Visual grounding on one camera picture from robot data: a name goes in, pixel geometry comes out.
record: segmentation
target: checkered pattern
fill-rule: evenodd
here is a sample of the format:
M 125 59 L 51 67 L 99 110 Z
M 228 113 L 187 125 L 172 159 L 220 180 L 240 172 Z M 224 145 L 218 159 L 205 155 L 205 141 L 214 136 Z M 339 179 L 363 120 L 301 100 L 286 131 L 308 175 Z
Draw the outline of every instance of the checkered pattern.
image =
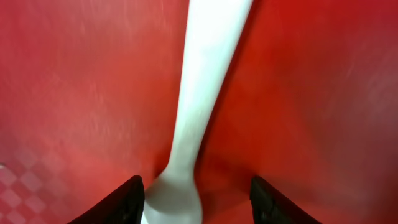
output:
M 0 167 L 0 223 L 53 224 L 71 218 L 66 162 L 53 151 L 12 152 Z

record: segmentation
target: red surface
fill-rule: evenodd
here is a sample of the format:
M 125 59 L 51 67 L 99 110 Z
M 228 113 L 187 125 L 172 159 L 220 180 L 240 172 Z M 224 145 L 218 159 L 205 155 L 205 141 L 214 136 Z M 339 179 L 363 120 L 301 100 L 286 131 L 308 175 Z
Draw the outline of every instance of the red surface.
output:
M 63 223 L 167 163 L 188 1 L 0 1 L 0 223 Z M 261 175 L 324 223 L 396 223 L 398 3 L 257 1 L 197 165 L 205 223 Z

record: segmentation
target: red floor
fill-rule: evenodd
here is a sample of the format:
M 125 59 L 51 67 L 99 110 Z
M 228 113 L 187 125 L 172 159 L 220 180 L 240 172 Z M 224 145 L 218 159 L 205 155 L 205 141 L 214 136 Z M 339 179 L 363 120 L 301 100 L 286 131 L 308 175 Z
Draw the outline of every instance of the red floor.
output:
M 0 223 L 65 223 L 172 141 L 187 0 L 0 1 Z M 205 223 L 252 175 L 324 223 L 397 223 L 398 2 L 256 1 L 197 165 Z

